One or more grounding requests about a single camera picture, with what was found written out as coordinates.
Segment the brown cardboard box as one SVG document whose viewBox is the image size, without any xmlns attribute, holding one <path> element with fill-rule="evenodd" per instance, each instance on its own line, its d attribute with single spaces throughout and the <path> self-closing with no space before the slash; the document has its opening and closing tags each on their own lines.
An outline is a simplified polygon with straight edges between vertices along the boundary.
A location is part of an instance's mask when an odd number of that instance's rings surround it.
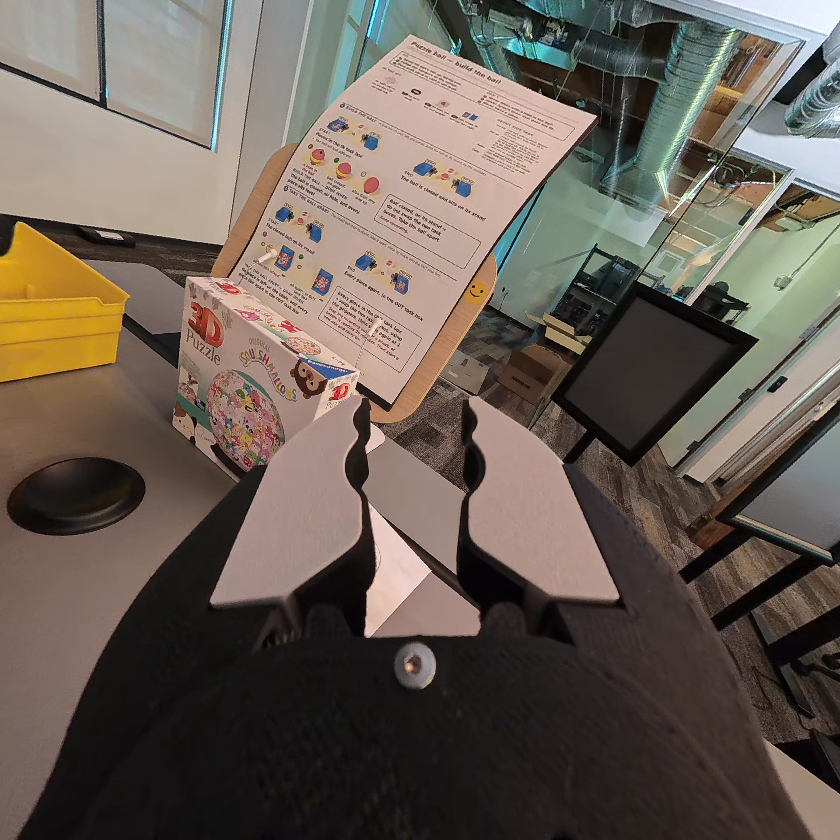
<svg viewBox="0 0 840 840">
<path fill-rule="evenodd" d="M 526 403 L 536 405 L 543 398 L 551 398 L 571 364 L 561 355 L 539 344 L 511 352 L 498 375 L 498 384 L 519 396 Z"/>
</svg>

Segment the white printed leaflet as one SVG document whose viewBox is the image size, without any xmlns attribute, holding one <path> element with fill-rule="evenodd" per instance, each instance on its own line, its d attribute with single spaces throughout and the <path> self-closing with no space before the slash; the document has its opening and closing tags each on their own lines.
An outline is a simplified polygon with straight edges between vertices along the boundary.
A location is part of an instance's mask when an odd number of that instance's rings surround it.
<svg viewBox="0 0 840 840">
<path fill-rule="evenodd" d="M 364 636 L 407 637 L 411 632 L 428 635 L 428 628 L 418 624 L 418 615 L 410 610 L 397 616 L 396 630 L 382 631 L 409 596 L 426 581 L 430 570 L 377 510 L 372 506 L 369 510 L 374 535 L 375 573 L 366 596 Z"/>
</svg>

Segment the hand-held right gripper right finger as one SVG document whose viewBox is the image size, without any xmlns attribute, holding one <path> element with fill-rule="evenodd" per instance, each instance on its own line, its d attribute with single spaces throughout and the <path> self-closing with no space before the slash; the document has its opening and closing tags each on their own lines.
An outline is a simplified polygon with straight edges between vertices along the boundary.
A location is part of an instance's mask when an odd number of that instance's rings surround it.
<svg viewBox="0 0 840 840">
<path fill-rule="evenodd" d="M 559 603 L 614 607 L 620 593 L 564 462 L 476 396 L 463 404 L 457 577 L 482 620 L 512 604 L 541 631 Z"/>
</svg>

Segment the wooden easel board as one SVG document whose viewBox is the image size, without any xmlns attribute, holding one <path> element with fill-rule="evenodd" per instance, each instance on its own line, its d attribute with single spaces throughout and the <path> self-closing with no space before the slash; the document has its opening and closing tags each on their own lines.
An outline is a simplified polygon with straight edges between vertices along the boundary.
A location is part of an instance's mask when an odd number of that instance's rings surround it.
<svg viewBox="0 0 840 840">
<path fill-rule="evenodd" d="M 289 143 L 268 159 L 213 264 L 212 277 L 230 277 L 233 274 L 239 258 L 244 254 L 249 240 L 256 232 L 259 220 L 297 148 L 296 143 Z M 497 276 L 494 255 L 488 255 L 477 273 L 484 277 L 488 277 L 490 273 Z M 447 362 L 485 307 L 478 308 L 468 304 L 463 300 L 463 295 L 464 293 L 392 407 L 384 409 L 378 405 L 372 405 L 372 422 L 376 424 L 399 423 L 413 415 L 420 407 L 438 377 L 443 373 Z"/>
</svg>

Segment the printed instruction sheet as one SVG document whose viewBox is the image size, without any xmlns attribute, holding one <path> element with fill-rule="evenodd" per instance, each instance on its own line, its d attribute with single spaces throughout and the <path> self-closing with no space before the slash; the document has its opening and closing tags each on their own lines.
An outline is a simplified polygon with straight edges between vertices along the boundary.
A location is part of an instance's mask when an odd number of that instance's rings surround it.
<svg viewBox="0 0 840 840">
<path fill-rule="evenodd" d="M 231 271 L 391 407 L 595 116 L 410 35 L 292 152 Z"/>
</svg>

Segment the yellow plastic bin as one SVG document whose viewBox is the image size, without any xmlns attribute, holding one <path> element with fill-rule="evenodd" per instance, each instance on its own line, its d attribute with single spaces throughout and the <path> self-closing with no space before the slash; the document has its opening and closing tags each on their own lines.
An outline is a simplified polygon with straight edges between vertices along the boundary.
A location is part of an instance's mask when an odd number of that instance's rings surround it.
<svg viewBox="0 0 840 840">
<path fill-rule="evenodd" d="M 23 222 L 1 258 L 1 382 L 117 359 L 130 294 Z"/>
</svg>

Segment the silver ventilation duct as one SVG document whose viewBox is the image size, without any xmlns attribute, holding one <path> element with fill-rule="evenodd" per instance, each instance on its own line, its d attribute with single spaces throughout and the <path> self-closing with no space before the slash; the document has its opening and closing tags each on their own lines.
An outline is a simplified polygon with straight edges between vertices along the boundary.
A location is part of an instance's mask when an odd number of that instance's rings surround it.
<svg viewBox="0 0 840 840">
<path fill-rule="evenodd" d="M 690 131 L 738 51 L 742 33 L 706 20 L 680 24 L 636 153 L 617 173 L 616 194 L 634 207 L 656 207 Z"/>
</svg>

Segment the wooden bench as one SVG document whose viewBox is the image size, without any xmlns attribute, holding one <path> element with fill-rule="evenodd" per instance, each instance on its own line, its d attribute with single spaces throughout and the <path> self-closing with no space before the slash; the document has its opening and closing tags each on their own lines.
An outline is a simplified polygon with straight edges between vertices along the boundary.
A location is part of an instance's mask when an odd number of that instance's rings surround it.
<svg viewBox="0 0 840 840">
<path fill-rule="evenodd" d="M 686 536 L 701 550 L 708 550 L 733 532 L 733 527 L 718 520 L 725 506 L 710 507 L 686 526 Z"/>
</svg>

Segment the colourful puzzle box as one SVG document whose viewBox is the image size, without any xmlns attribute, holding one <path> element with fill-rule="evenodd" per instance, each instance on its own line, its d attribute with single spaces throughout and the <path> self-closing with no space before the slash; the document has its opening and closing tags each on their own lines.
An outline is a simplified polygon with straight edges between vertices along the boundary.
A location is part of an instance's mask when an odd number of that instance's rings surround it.
<svg viewBox="0 0 840 840">
<path fill-rule="evenodd" d="M 185 281 L 172 424 L 235 478 L 349 397 L 360 373 L 227 279 Z"/>
</svg>

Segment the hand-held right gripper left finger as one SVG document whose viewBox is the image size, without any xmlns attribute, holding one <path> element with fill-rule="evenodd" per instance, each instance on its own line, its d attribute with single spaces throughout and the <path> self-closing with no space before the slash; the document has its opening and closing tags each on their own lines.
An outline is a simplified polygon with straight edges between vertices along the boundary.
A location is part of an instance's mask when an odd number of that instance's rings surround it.
<svg viewBox="0 0 840 840">
<path fill-rule="evenodd" d="M 365 627 L 375 542 L 364 483 L 371 406 L 347 398 L 269 462 L 211 594 L 211 607 L 278 606 L 300 628 L 319 604 Z"/>
</svg>

